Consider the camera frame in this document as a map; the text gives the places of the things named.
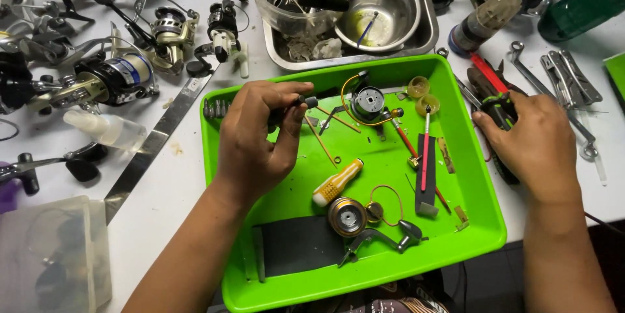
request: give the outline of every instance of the black sandpaper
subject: black sandpaper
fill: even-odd
[[[423,155],[423,143],[426,135],[419,133],[419,149],[418,154]],[[423,159],[419,162],[417,168],[417,181],[414,192],[414,211],[419,212],[421,202],[434,205],[436,197],[436,137],[429,137],[429,146],[427,146],[427,174],[426,174],[426,190],[421,191],[421,176],[423,175]]]
[[[337,265],[345,254],[343,238],[325,215],[258,225],[262,231],[265,276],[282,276]]]

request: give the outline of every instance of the metal ruler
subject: metal ruler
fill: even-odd
[[[113,188],[104,198],[106,205],[106,225],[111,223],[115,214],[124,204],[130,193],[137,185],[147,168],[152,164],[165,142],[174,132],[184,115],[189,111],[195,99],[211,79],[220,62],[215,56],[206,56],[204,59],[212,65],[211,73],[204,78],[189,78],[183,89],[178,93],[169,108],[162,115],[156,126],[147,136],[141,148],[132,157],[130,163],[119,176]]]

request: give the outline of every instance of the yellow screwdriver handle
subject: yellow screwdriver handle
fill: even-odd
[[[319,206],[326,206],[345,189],[348,181],[353,179],[363,169],[363,161],[359,158],[346,165],[338,174],[330,176],[315,191],[312,191],[312,200]]]

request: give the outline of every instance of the white plastic bottle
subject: white plastic bottle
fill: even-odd
[[[117,115],[93,115],[86,111],[70,110],[63,115],[63,121],[88,133],[96,142],[128,151],[137,151],[145,141],[145,126]]]

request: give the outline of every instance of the green plastic tray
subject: green plastic tray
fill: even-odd
[[[301,302],[339,295],[393,280],[410,277],[432,269],[488,253],[502,247],[506,241],[506,226],[497,203],[490,176],[473,124],[465,109],[449,63],[438,55],[422,55],[407,58],[370,61],[333,68],[296,73],[271,81],[311,81],[315,90],[321,92],[333,86],[340,86],[346,79],[367,69],[371,85],[379,88],[402,87],[415,76],[429,78],[430,93],[441,101],[441,109],[432,117],[430,135],[444,136],[449,155],[456,168],[449,174],[442,161],[438,144],[436,150],[436,184],[453,209],[461,205],[469,217],[470,226],[454,233],[460,221],[455,212],[448,214],[436,199],[440,209],[436,218],[417,217],[414,213],[414,192],[405,174],[414,186],[415,172],[407,163],[410,156],[398,133],[392,125],[384,124],[386,141],[381,141],[375,130],[359,126],[362,133],[356,133],[336,120],[322,135],[329,152],[339,155],[342,163],[339,169],[354,158],[364,161],[362,172],[343,191],[342,195],[365,204],[369,193],[376,185],[394,187],[400,194],[404,219],[411,221],[429,237],[419,245],[398,254],[379,240],[364,242],[357,251],[359,261],[348,262],[341,268],[336,265],[307,272],[268,277],[260,283],[256,272],[256,257],[251,228],[254,225],[326,214],[326,208],[319,208],[312,201],[313,190],[328,176],[337,172],[319,145],[308,125],[302,125],[298,160],[291,174],[269,194],[262,197],[248,214],[232,248],[222,282],[222,293],[226,307],[232,312],[254,312],[288,306]],[[232,100],[240,87],[208,93],[209,101]],[[417,147],[418,133],[423,133],[425,119],[414,110],[414,101],[399,101],[395,93],[385,94],[386,106],[402,107],[402,128]],[[332,110],[339,105],[338,97],[320,101],[320,107]],[[309,110],[309,116],[324,119],[318,109]],[[338,117],[353,122],[345,113]],[[219,123],[221,120],[206,121],[201,118],[202,141],[206,183],[210,183],[217,166]],[[376,190],[374,199],[380,202],[390,222],[399,218],[399,203],[395,194],[386,188]],[[401,230],[385,223],[375,228],[399,242]]]

